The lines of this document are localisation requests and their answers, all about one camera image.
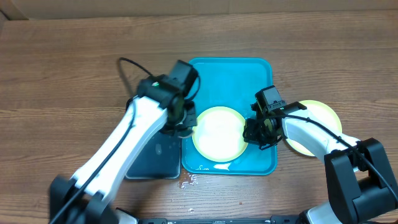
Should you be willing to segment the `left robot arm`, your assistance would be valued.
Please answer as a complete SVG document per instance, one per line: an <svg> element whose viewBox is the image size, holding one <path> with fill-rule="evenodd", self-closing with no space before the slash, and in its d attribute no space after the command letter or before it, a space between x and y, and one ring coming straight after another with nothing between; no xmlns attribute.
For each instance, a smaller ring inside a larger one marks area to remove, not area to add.
<svg viewBox="0 0 398 224"><path fill-rule="evenodd" d="M139 82L137 94L98 151L66 180L50 185L51 223L138 223L130 213L113 208L127 171L157 133L192 135L195 105L188 95L198 75L160 75Z"/></svg>

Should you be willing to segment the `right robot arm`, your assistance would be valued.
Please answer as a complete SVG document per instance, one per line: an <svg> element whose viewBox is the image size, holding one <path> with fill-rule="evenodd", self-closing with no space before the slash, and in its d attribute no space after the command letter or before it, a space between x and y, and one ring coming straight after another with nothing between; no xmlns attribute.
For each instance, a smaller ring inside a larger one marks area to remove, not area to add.
<svg viewBox="0 0 398 224"><path fill-rule="evenodd" d="M325 166L328 201L302 212L299 223L366 223L397 209L397 181L384 146L330 128L299 102L256 102L243 138L261 149L293 140Z"/></svg>

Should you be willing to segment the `green and brown sponge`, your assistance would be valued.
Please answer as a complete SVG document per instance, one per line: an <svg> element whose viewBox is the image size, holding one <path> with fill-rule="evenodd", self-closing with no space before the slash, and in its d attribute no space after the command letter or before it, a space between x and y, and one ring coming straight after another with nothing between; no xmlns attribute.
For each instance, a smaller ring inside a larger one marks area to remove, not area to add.
<svg viewBox="0 0 398 224"><path fill-rule="evenodd" d="M181 139L189 138L193 135L194 130L192 128L181 129L177 132L177 136Z"/></svg>

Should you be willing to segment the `yellow-green plate top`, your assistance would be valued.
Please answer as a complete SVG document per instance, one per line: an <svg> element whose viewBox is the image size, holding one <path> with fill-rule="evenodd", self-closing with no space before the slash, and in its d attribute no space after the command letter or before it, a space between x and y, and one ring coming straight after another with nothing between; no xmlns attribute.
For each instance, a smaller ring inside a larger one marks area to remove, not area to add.
<svg viewBox="0 0 398 224"><path fill-rule="evenodd" d="M243 139L245 119L236 110L216 106L202 112L193 128L192 141L196 150L214 162L238 158L247 148Z"/></svg>

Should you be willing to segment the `yellow-green plate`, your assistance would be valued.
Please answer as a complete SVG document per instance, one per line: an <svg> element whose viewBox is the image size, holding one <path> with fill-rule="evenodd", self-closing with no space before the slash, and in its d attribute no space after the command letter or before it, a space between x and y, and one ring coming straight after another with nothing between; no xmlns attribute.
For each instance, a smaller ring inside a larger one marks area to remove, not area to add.
<svg viewBox="0 0 398 224"><path fill-rule="evenodd" d="M238 158L247 148L243 139L245 119L236 110L216 106L202 112L193 128L192 141L196 150L214 162Z"/></svg>
<svg viewBox="0 0 398 224"><path fill-rule="evenodd" d="M303 100L300 101L300 103L306 106L307 109L314 114L314 116L324 122L329 128L342 132L342 125L338 115L328 105L315 100ZM292 149L294 149L298 153L305 156L314 157L314 155L300 143L291 139L286 139L285 141Z"/></svg>

